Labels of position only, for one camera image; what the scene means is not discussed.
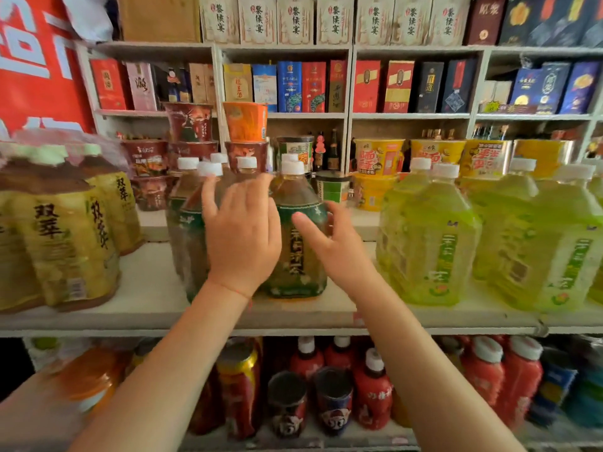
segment red bottle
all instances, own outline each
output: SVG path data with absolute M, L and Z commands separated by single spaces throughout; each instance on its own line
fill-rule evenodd
M 498 417 L 514 430 L 524 422 L 532 397 L 542 379 L 539 362 L 542 346 L 528 336 L 513 336 L 509 340 L 511 352 L 505 356 L 505 383 L 494 408 Z
M 502 346 L 487 336 L 473 338 L 473 352 L 461 359 L 465 377 L 486 403 L 494 407 L 505 380 Z
M 309 381 L 324 366 L 323 353 L 316 349 L 313 336 L 297 338 L 297 352 L 291 357 L 291 371 Z
M 385 374 L 385 365 L 377 349 L 367 350 L 364 366 L 354 370 L 356 420 L 369 430 L 380 430 L 391 416 L 393 385 Z
M 350 337 L 335 336 L 331 345 L 324 351 L 324 360 L 327 366 L 351 369 L 354 357 L 350 347 Z

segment plastic bottle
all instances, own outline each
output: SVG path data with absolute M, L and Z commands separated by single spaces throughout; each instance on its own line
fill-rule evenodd
M 433 165 L 432 181 L 406 202 L 395 263 L 407 303 L 452 306 L 469 279 L 482 224 L 454 184 L 458 171 Z
M 258 159 L 255 157 L 237 157 L 236 167 L 239 170 L 236 175 L 237 182 L 253 179 L 258 175 Z
M 198 165 L 199 159 L 196 157 L 180 157 L 178 159 L 180 179 L 170 192 L 170 197 L 165 210 L 174 268 L 181 280 L 184 280 L 182 262 L 185 259 L 185 256 L 183 255 L 185 248 L 184 231 L 180 227 L 180 209 L 186 200 L 195 193 L 195 190 L 201 185 L 201 178 L 197 169 Z
M 400 242 L 405 203 L 409 197 L 428 185 L 430 170 L 431 159 L 423 157 L 412 159 L 411 173 L 396 182 L 394 187 L 386 191 L 383 196 L 376 249 L 377 261 L 383 272 L 389 272 L 392 254 L 395 256 L 396 244 Z
M 597 198 L 599 205 L 603 207 L 603 160 L 583 159 L 582 163 L 595 167 L 595 175 L 589 182 L 588 189 Z M 593 285 L 589 290 L 589 296 L 598 303 L 603 303 L 603 266 L 599 266 Z
M 37 148 L 38 177 L 13 201 L 48 305 L 76 310 L 105 303 L 117 289 L 119 256 L 102 197 L 54 149 Z
M 333 342 L 324 351 L 324 359 L 327 366 L 351 369 L 353 364 L 353 351 L 350 346 L 349 336 L 335 336 Z
M 509 305 L 557 312 L 584 303 L 603 257 L 603 208 L 586 188 L 594 170 L 561 166 L 555 185 L 506 219 L 489 280 Z
M 230 169 L 230 162 L 226 153 L 213 152 L 210 154 L 209 159 L 212 163 L 222 165 L 222 182 L 227 188 L 236 182 L 236 174 Z
M 19 215 L 13 210 L 18 193 L 31 179 L 26 156 L 29 146 L 0 143 L 8 161 L 0 169 L 0 313 L 12 313 L 44 304 L 33 262 L 18 229 Z
M 509 173 L 496 181 L 496 186 L 469 193 L 473 208 L 482 219 L 482 236 L 473 262 L 473 277 L 486 280 L 497 263 L 497 251 L 502 243 L 505 218 L 521 214 L 530 199 L 538 194 L 536 182 L 530 175 L 536 168 L 534 159 L 512 159 Z
M 389 422 L 393 385 L 377 349 L 367 350 L 365 364 L 354 370 L 356 420 L 364 428 L 380 430 Z
M 280 215 L 283 245 L 279 261 L 263 289 L 275 298 L 311 298 L 326 288 L 327 274 L 291 222 L 291 216 L 304 213 L 326 234 L 327 212 L 306 180 L 301 161 L 284 161 L 281 170 L 281 181 L 274 181 L 270 190 Z
M 316 349 L 314 337 L 297 338 L 297 352 L 291 357 L 290 370 L 298 373 L 306 381 L 311 381 L 314 373 L 323 366 L 324 356 L 319 349 Z
M 509 346 L 503 363 L 505 381 L 494 411 L 509 429 L 515 430 L 524 423 L 542 379 L 539 359 L 543 348 L 528 336 L 511 336 Z
M 494 407 L 505 380 L 502 346 L 487 336 L 473 338 L 473 352 L 461 358 L 465 378 L 486 403 Z
M 209 175 L 218 178 L 215 201 L 219 206 L 227 185 L 222 181 L 222 165 L 207 161 L 197 165 L 201 183 Z M 184 233 L 184 251 L 182 272 L 186 297 L 190 302 L 197 296 L 200 288 L 207 280 L 209 261 L 207 259 L 207 244 L 205 239 L 205 223 L 203 222 L 203 205 L 201 203 L 202 187 L 197 187 L 180 208 L 180 227 Z
M 128 176 L 102 157 L 98 144 L 84 145 L 84 160 L 78 168 L 88 183 L 102 192 L 107 207 L 109 225 L 120 256 L 137 250 L 145 242 L 136 212 L 136 200 Z

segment person's left hand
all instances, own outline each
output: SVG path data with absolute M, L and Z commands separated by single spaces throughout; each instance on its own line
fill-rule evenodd
M 207 279 L 248 298 L 268 279 L 280 256 L 280 218 L 268 197 L 273 177 L 230 186 L 220 209 L 215 203 L 216 178 L 203 184 L 203 220 L 210 271 Z

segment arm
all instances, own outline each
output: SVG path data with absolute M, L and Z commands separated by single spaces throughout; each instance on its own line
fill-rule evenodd
M 207 376 L 253 292 L 280 254 L 270 175 L 228 189 L 220 210 L 215 180 L 203 188 L 211 271 L 190 308 L 122 386 L 70 452 L 175 451 Z
M 377 272 L 347 210 L 331 202 L 329 208 L 334 215 L 332 239 L 304 214 L 293 215 L 293 222 L 329 277 L 356 303 L 422 450 L 524 451 Z

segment cardboard box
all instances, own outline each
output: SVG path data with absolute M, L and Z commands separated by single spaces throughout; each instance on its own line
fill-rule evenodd
M 314 44 L 314 0 L 277 0 L 280 45 Z
M 420 46 L 429 33 L 433 0 L 396 0 L 391 45 Z
M 528 46 L 575 46 L 579 43 L 595 0 L 543 0 L 530 26 Z
M 492 101 L 498 101 L 502 105 L 509 103 L 509 95 L 511 95 L 512 87 L 513 81 L 496 81 L 494 99 Z
M 189 63 L 193 103 L 216 106 L 214 67 L 205 63 Z
M 242 45 L 277 44 L 276 0 L 239 0 Z
M 490 103 L 494 101 L 494 89 L 496 88 L 496 81 L 484 81 L 482 88 L 479 91 L 478 102 L 479 104 Z
M 414 61 L 390 60 L 385 75 L 384 113 L 407 113 Z
M 446 84 L 442 95 L 442 113 L 468 113 L 469 97 L 478 60 L 466 58 L 451 60 L 446 72 Z
M 580 45 L 585 47 L 603 47 L 603 0 L 595 0 L 595 6 L 589 10 L 584 35 Z
M 465 34 L 466 45 L 493 46 L 501 30 L 506 0 L 473 0 Z
M 389 44 L 394 20 L 395 0 L 358 0 L 356 6 L 356 44 Z
M 117 0 L 124 41 L 200 43 L 199 0 Z
M 530 25 L 538 17 L 543 2 L 544 0 L 508 0 L 498 44 L 525 45 L 530 34 Z
M 150 63 L 126 63 L 128 80 L 132 90 L 132 102 L 136 111 L 157 111 L 157 95 Z
M 246 63 L 224 65 L 226 101 L 253 101 L 252 66 Z
M 327 89 L 327 63 L 304 62 L 302 66 L 301 112 L 324 113 Z
M 433 0 L 427 44 L 460 46 L 471 0 Z
M 301 63 L 282 61 L 276 65 L 279 113 L 302 112 Z
M 559 114 L 586 114 L 600 74 L 600 62 L 573 64 Z
M 572 64 L 568 62 L 546 62 L 537 87 L 540 90 L 540 100 L 536 114 L 556 114 L 562 99 L 563 90 L 568 82 Z
M 253 101 L 268 106 L 269 113 L 279 112 L 276 65 L 252 65 Z
M 237 0 L 199 0 L 203 41 L 239 44 L 239 3 Z
M 434 113 L 438 108 L 440 86 L 444 73 L 443 62 L 423 62 L 418 73 L 418 95 L 416 113 Z
M 132 94 L 125 66 L 114 58 L 92 59 L 90 66 L 101 109 L 131 110 Z
M 347 60 L 331 60 L 329 63 L 329 113 L 345 112 L 345 83 Z
M 354 0 L 318 0 L 316 6 L 316 44 L 351 44 Z
M 381 61 L 358 60 L 354 75 L 355 113 L 376 113 L 379 97 L 379 75 Z
M 531 70 L 520 68 L 517 70 L 513 94 L 509 100 L 511 105 L 537 105 L 540 101 L 540 90 L 537 87 L 542 69 Z

